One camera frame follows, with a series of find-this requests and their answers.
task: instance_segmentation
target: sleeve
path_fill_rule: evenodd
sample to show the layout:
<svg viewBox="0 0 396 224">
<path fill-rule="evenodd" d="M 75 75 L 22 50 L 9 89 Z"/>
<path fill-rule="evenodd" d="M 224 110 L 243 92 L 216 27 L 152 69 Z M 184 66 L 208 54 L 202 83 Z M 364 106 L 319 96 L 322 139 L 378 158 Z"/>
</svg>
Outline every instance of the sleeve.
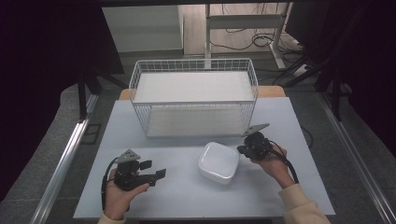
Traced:
<svg viewBox="0 0 396 224">
<path fill-rule="evenodd" d="M 285 204 L 284 218 L 287 224 L 330 224 L 318 209 L 317 203 L 310 201 L 303 193 L 299 184 L 295 184 L 279 192 Z"/>
<path fill-rule="evenodd" d="M 105 213 L 102 212 L 102 215 L 100 216 L 100 219 L 98 221 L 98 224 L 124 224 L 125 223 L 125 218 L 124 220 L 112 220 L 108 218 Z"/>
</svg>

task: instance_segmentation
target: human hand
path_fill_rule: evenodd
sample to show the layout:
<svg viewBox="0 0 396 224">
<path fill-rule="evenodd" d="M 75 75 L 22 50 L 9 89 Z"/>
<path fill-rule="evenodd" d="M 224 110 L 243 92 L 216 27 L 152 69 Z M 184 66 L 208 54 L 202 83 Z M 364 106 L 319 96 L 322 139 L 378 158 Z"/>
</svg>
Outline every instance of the human hand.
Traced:
<svg viewBox="0 0 396 224">
<path fill-rule="evenodd" d="M 108 178 L 104 213 L 110 219 L 123 220 L 123 215 L 128 209 L 131 200 L 138 194 L 147 191 L 149 184 L 141 185 L 131 191 L 124 191 L 114 184 L 116 170 L 111 170 L 110 177 Z"/>
<path fill-rule="evenodd" d="M 277 146 L 273 146 L 273 150 L 283 154 L 285 157 L 288 154 L 286 149 L 279 148 Z M 270 153 L 265 157 L 264 160 L 251 161 L 253 163 L 259 164 L 264 172 L 273 177 L 282 189 L 294 185 L 294 180 L 289 175 L 288 166 L 278 156 Z"/>
</svg>

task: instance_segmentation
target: wall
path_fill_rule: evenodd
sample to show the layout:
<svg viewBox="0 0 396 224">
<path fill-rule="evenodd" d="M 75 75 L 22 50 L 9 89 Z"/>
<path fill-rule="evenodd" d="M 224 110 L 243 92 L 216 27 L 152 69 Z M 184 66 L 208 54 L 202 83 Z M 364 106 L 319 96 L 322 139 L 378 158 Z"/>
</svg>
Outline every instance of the wall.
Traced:
<svg viewBox="0 0 396 224">
<path fill-rule="evenodd" d="M 104 7 L 118 52 L 182 49 L 177 6 Z"/>
</svg>

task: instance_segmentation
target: white container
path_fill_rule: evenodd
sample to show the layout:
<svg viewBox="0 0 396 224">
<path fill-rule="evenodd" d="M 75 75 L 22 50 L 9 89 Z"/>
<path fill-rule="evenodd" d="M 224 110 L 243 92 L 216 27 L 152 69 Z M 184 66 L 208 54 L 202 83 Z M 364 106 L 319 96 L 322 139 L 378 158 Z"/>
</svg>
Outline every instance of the white container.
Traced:
<svg viewBox="0 0 396 224">
<path fill-rule="evenodd" d="M 203 176 L 227 185 L 233 179 L 239 163 L 239 152 L 218 143 L 208 143 L 198 161 Z"/>
<path fill-rule="evenodd" d="M 250 59 L 139 61 L 129 86 L 146 137 L 238 136 L 257 99 Z"/>
</svg>

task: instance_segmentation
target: wire basket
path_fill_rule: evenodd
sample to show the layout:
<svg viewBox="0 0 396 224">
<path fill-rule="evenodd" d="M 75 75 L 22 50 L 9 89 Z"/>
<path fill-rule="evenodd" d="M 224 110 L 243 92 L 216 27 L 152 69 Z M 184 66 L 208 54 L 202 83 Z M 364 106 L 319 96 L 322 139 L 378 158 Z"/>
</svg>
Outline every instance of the wire basket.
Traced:
<svg viewBox="0 0 396 224">
<path fill-rule="evenodd" d="M 147 137 L 230 136 L 249 126 L 257 100 L 250 59 L 138 61 L 130 98 Z"/>
</svg>

